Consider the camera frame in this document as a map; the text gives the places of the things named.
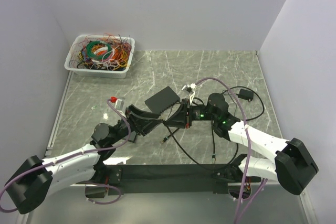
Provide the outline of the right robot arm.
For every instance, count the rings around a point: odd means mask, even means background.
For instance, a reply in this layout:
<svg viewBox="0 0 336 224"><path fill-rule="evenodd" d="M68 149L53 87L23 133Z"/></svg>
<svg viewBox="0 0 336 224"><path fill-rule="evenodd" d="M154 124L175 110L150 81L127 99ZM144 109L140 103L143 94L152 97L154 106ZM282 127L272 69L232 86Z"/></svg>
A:
<svg viewBox="0 0 336 224"><path fill-rule="evenodd" d="M188 99L183 99L164 125L187 129L193 121L211 121L217 136L262 155L262 158L239 155L231 168L234 180L242 182L248 176L266 178L278 181L291 194L300 195L319 171L303 141L285 140L255 129L234 117L228 108L220 93L210 94L206 105L192 105Z"/></svg>

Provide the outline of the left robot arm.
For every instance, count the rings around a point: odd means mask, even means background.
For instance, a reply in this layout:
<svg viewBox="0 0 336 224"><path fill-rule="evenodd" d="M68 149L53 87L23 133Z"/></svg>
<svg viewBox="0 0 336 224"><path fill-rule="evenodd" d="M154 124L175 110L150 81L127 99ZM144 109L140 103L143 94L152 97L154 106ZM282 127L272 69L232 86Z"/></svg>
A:
<svg viewBox="0 0 336 224"><path fill-rule="evenodd" d="M91 142L85 146L53 158L32 156L26 159L1 194L8 193L15 210L27 214L48 196L70 185L103 181L106 175L103 162L129 140L131 133L145 136L162 123L159 114L139 110L133 105L124 113L115 112L121 118L118 123L96 125Z"/></svg>

